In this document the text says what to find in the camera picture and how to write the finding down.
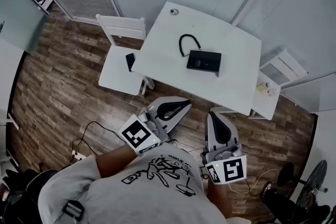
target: sneaker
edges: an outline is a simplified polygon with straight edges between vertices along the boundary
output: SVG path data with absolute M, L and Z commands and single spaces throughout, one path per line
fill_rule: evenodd
M 272 187 L 272 182 L 269 181 L 264 185 L 264 188 L 262 189 L 262 192 L 260 193 L 260 198 L 262 199 L 266 193 L 266 191 L 270 190 Z

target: power strip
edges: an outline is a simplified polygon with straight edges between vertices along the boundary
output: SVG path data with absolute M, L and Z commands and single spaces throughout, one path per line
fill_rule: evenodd
M 80 154 L 80 153 L 76 153 L 76 151 L 72 151 L 72 155 L 74 155 L 75 156 L 75 158 L 76 159 L 78 159 L 78 160 L 81 160 L 81 159 L 85 159 L 86 158 L 86 156 L 84 156 L 84 155 L 82 155 L 82 154 Z

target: person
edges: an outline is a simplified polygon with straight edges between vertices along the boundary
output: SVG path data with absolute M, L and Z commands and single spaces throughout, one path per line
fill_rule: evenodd
M 329 206 L 318 206 L 313 193 L 308 195 L 307 208 L 302 208 L 288 197 L 277 194 L 276 192 L 276 189 L 271 188 L 271 182 L 267 182 L 263 191 L 260 193 L 260 197 L 261 201 L 283 224 L 322 223 L 330 213 Z
M 330 217 L 326 224 L 336 224 L 336 206 L 331 211 Z
M 84 207 L 80 222 L 62 211 L 69 200 Z M 233 218 L 225 185 L 209 179 L 206 196 L 194 158 L 167 143 L 141 157 L 124 145 L 61 170 L 42 188 L 38 208 L 44 224 L 251 223 Z

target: white t-shirt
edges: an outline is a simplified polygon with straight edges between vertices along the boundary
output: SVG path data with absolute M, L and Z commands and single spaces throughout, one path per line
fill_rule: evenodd
M 205 196 L 199 171 L 192 156 L 170 144 L 146 152 L 109 178 L 100 177 L 96 158 L 89 156 L 52 177 L 38 207 L 44 224 L 74 224 L 62 213 L 68 200 L 84 206 L 80 223 L 250 223 L 224 218 Z

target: black cable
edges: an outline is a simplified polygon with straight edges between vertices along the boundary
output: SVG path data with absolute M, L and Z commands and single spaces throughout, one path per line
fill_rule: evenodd
M 173 144 L 173 143 L 175 143 L 175 145 L 176 145 L 176 147 L 178 146 L 178 141 L 176 140 L 176 139 L 170 139 L 168 142 L 167 142 L 168 144 Z
M 88 142 L 86 142 L 86 141 L 84 140 L 85 132 L 86 132 L 86 130 L 88 129 L 88 127 L 89 127 L 89 125 L 90 125 L 91 123 L 96 123 L 96 124 L 98 124 L 100 127 L 102 127 L 103 129 L 105 129 L 105 130 L 107 130 L 107 131 L 109 131 L 109 132 L 112 132 L 113 134 L 116 135 L 117 138 L 119 138 L 121 141 L 124 142 L 124 140 L 121 139 L 120 136 L 119 136 L 115 131 L 112 131 L 112 130 L 110 130 L 110 129 L 105 128 L 103 125 L 101 125 L 101 124 L 100 124 L 99 122 L 97 122 L 97 121 L 91 121 L 91 122 L 88 123 L 88 125 L 86 125 L 86 128 L 85 128 L 85 130 L 84 130 L 84 132 L 83 132 L 82 137 L 81 137 L 81 138 L 77 138 L 77 139 L 72 140 L 71 153 L 72 153 L 72 151 L 74 150 L 74 149 L 73 149 L 73 143 L 74 143 L 75 141 L 77 141 L 77 140 L 80 140 L 79 143 L 78 143 L 77 146 L 76 146 L 75 153 L 77 153 L 77 150 L 78 150 L 78 147 L 79 147 L 80 143 L 81 143 L 82 141 L 84 141 L 84 142 L 86 143 L 86 145 L 89 147 L 89 149 L 90 149 L 95 155 L 97 155 L 97 153 L 90 147 L 90 145 L 88 144 Z
M 246 184 L 247 184 L 247 186 L 248 186 L 248 193 L 250 194 L 250 196 L 252 196 L 252 197 L 258 197 L 258 195 L 252 195 L 252 194 L 251 194 L 251 186 L 250 186 L 250 184 L 248 183 L 248 181 L 246 180 L 246 178 L 245 178 L 245 182 L 246 182 Z
M 101 124 L 100 124 L 99 122 L 97 122 L 97 121 L 91 121 L 91 122 L 88 123 L 88 125 L 86 125 L 86 128 L 85 128 L 85 130 L 84 130 L 84 132 L 83 132 L 83 135 L 82 135 L 82 137 L 81 137 L 79 143 L 77 144 L 77 147 L 76 147 L 76 150 L 75 150 L 76 152 L 77 152 L 77 149 L 78 149 L 80 143 L 83 141 L 83 138 L 84 138 L 84 136 L 85 136 L 85 132 L 86 132 L 87 128 L 89 127 L 89 125 L 90 125 L 91 123 L 96 123 L 96 124 L 98 124 L 100 127 L 102 127 L 103 129 L 105 129 L 105 130 L 107 130 L 107 131 L 109 131 L 109 132 L 112 132 L 113 134 L 116 135 L 117 138 L 119 138 L 121 141 L 124 142 L 124 140 L 121 139 L 120 136 L 119 136 L 115 131 L 112 131 L 112 130 L 110 130 L 110 129 L 105 128 L 103 125 L 101 125 Z
M 200 46 L 199 42 L 197 41 L 197 39 L 196 39 L 193 35 L 190 35 L 190 34 L 184 34 L 184 35 L 182 35 L 182 36 L 180 37 L 180 39 L 179 39 L 179 41 L 178 41 L 178 43 L 179 43 L 179 48 L 180 48 L 180 53 L 181 53 L 182 57 L 186 57 L 186 56 L 189 55 L 189 54 L 184 55 L 183 50 L 182 50 L 182 39 L 183 39 L 184 37 L 191 37 L 191 38 L 195 41 L 196 45 L 198 46 L 198 49 L 201 50 L 201 46 Z
M 75 139 L 75 140 L 72 141 L 72 149 L 71 149 L 71 152 L 74 150 L 74 149 L 73 149 L 73 143 L 74 143 L 74 141 L 76 141 L 76 140 L 80 140 L 80 139 L 81 139 L 81 138 L 77 138 L 77 139 Z M 89 149 L 91 149 L 91 151 L 92 151 L 95 155 L 97 155 L 97 153 L 90 147 L 90 145 L 88 144 L 88 142 L 85 141 L 85 139 L 82 139 L 82 141 L 89 147 Z
M 194 149 L 194 150 L 192 150 L 192 151 L 198 151 L 198 150 L 203 150 L 203 148 L 201 147 L 201 148 L 196 148 L 196 149 Z
M 203 171 L 202 171 L 202 168 L 204 168 L 205 166 L 201 166 L 200 168 L 199 168 L 199 170 L 201 171 L 201 177 L 204 179 L 204 180 L 207 180 L 208 178 L 209 178 L 209 175 L 208 174 L 206 174 L 206 173 L 204 173 Z

